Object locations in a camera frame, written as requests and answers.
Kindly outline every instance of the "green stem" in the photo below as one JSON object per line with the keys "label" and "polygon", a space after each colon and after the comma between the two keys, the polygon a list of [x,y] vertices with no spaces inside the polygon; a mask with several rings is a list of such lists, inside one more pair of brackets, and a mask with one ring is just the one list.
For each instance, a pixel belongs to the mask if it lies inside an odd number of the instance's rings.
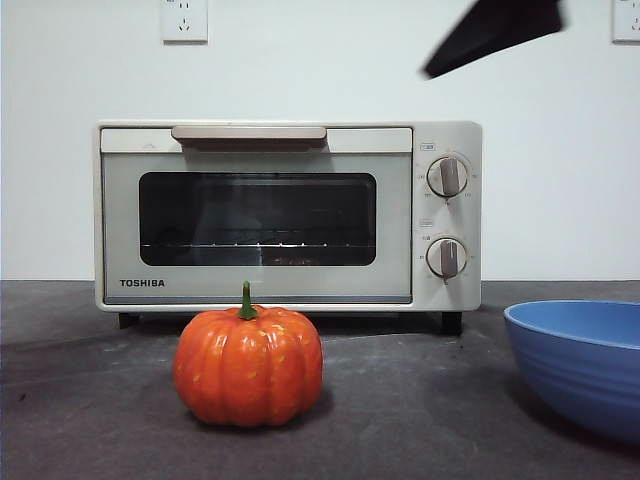
{"label": "green stem", "polygon": [[251,320],[258,316],[258,311],[251,306],[251,285],[245,281],[242,284],[242,308],[238,311],[238,317]]}

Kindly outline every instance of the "oven foot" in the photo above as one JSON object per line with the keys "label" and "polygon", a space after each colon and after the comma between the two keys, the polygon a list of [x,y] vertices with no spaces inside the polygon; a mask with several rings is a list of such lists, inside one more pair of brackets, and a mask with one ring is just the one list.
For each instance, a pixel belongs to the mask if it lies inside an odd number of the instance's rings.
{"label": "oven foot", "polygon": [[118,314],[118,328],[120,330],[129,328],[132,325],[137,325],[138,322],[140,322],[140,315],[133,315],[131,313]]}
{"label": "oven foot", "polygon": [[462,335],[462,312],[442,312],[443,335]]}

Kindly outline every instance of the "bowl rim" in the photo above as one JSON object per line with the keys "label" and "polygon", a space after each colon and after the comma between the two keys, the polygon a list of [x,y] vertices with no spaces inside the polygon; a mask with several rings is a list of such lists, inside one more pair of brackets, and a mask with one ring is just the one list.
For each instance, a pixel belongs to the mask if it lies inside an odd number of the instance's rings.
{"label": "bowl rim", "polygon": [[527,330],[530,330],[532,332],[537,332],[537,333],[543,333],[545,335],[551,335],[552,337],[557,337],[557,338],[563,338],[566,340],[573,340],[575,342],[580,342],[580,343],[590,343],[592,345],[601,345],[601,346],[605,346],[605,347],[615,347],[615,348],[624,348],[627,350],[640,350],[640,344],[638,345],[634,345],[634,344],[629,344],[629,343],[619,343],[619,342],[608,342],[608,341],[604,341],[604,340],[594,340],[592,338],[587,338],[587,337],[581,337],[578,335],[570,335],[567,333],[562,333],[562,332],[558,332],[556,330],[550,330],[547,328],[540,328],[540,327],[535,327],[532,325],[529,325],[527,323],[522,322],[521,320],[516,319],[512,314],[511,311],[514,308],[517,307],[522,307],[525,305],[536,305],[536,304],[543,304],[543,303],[599,303],[599,304],[609,304],[609,305],[634,305],[634,306],[640,306],[640,303],[638,302],[622,302],[622,301],[616,301],[616,300],[536,300],[536,301],[532,301],[532,302],[522,302],[522,303],[516,303],[514,305],[511,305],[507,308],[504,309],[504,318],[515,324],[518,325],[519,327],[525,328]]}

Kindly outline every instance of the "toshiba logo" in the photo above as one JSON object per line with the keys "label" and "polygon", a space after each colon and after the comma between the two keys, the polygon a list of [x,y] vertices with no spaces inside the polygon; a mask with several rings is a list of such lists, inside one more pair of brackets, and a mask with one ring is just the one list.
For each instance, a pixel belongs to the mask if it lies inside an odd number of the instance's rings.
{"label": "toshiba logo", "polygon": [[120,280],[123,287],[164,287],[164,280]]}

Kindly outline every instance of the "toaster oven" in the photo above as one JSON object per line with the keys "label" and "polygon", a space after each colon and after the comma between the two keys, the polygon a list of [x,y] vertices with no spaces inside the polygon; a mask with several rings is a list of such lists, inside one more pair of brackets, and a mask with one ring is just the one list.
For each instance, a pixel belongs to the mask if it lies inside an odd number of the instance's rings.
{"label": "toaster oven", "polygon": [[253,300],[306,312],[480,304],[473,122],[103,122],[95,294],[121,324]]}

